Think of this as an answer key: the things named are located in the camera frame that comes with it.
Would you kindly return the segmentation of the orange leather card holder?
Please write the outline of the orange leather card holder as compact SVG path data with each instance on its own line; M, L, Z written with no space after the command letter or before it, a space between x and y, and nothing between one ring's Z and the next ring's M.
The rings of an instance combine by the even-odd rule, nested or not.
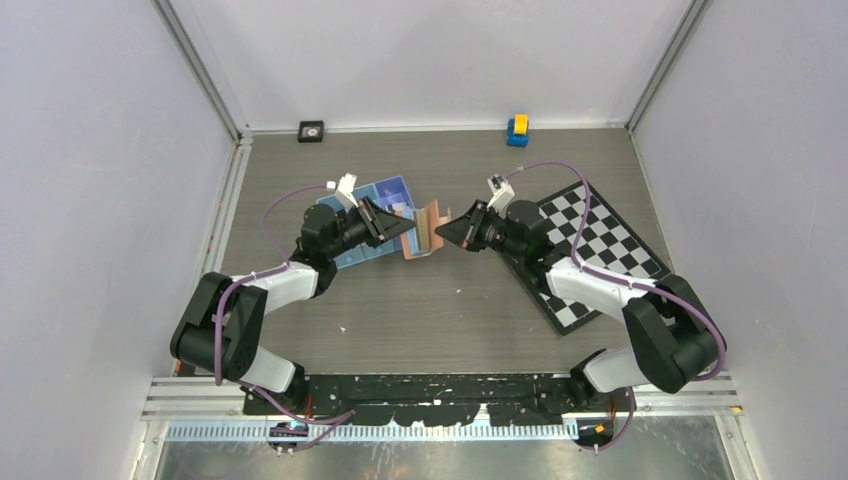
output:
M450 209L441 211L439 201L433 199L422 208L412 208L416 226L401 235L405 260L414 260L430 256L444 246L444 240L435 233L435 228L452 220Z

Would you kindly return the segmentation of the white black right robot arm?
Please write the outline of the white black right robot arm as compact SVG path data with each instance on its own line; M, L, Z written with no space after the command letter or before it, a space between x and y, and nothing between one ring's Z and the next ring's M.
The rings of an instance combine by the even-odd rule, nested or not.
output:
M572 400L584 410L598 409L612 391L625 387L651 384L676 393L724 367L726 343L685 279L635 278L597 268L575 252L564 254L550 241L546 220L532 201L515 201L504 214L476 201L435 232L469 252L501 253L543 294L579 302L625 325L629 347L601 351L571 372Z

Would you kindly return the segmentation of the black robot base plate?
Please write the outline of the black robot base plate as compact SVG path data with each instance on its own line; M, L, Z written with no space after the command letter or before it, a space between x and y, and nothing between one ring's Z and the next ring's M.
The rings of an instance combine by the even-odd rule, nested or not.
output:
M488 418L493 426L545 426L570 413L623 419L628 396L596 393L567 375L316 374L299 375L283 393L244 388L247 415L289 410L317 420L345 416L349 425L466 426Z

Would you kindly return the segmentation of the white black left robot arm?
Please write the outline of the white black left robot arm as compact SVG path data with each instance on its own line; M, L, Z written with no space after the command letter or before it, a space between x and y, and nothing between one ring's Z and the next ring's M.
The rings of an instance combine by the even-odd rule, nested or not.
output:
M307 398L305 385L295 380L303 369L260 347L265 315L323 294L337 273L336 258L347 251L381 246L414 226L368 197L347 211L311 206L286 263L241 277L201 277L172 335L171 355L219 380L268 391L270 403L284 414L298 412Z

